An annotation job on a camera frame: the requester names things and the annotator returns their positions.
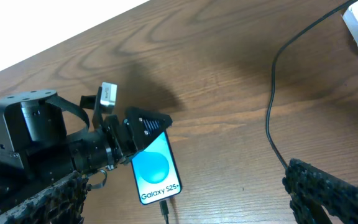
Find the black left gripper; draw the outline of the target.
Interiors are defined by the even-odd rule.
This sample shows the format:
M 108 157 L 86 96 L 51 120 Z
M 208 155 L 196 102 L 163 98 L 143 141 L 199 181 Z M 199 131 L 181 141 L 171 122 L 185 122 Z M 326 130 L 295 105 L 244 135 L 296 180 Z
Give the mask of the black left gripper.
M 138 153 L 159 137 L 173 121 L 168 114 L 130 107 L 125 111 L 126 119 L 120 123 L 116 115 L 104 119 L 108 148 L 107 170 L 119 164 L 130 164 Z

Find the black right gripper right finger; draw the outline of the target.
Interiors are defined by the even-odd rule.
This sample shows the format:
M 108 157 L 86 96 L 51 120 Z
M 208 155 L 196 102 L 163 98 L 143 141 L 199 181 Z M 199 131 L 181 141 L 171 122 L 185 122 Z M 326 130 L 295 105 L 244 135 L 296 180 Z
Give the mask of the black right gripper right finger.
M 282 180 L 297 223 L 358 223 L 358 187 L 299 159 L 291 159 Z

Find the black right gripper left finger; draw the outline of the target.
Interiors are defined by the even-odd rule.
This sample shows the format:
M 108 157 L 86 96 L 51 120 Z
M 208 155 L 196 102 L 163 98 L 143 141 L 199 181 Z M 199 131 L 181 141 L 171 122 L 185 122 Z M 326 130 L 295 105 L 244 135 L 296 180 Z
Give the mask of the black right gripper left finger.
M 88 178 L 73 172 L 0 214 L 0 223 L 82 224 Z

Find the blue Galaxy smartphone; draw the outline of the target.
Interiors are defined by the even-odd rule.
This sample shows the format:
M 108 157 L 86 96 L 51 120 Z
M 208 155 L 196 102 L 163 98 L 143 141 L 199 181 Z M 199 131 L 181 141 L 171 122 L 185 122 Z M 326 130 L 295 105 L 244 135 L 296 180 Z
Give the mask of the blue Galaxy smartphone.
M 182 184 L 166 132 L 133 158 L 132 170 L 142 205 L 163 200 L 182 191 Z

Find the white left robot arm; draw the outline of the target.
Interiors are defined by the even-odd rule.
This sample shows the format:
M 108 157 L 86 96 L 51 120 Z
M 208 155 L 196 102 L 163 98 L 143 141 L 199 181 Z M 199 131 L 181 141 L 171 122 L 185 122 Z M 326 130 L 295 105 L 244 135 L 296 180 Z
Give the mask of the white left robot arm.
M 0 99 L 1 223 L 81 223 L 89 177 L 129 163 L 172 124 L 135 107 L 119 121 L 107 96 L 99 88 L 78 105 L 54 90 Z

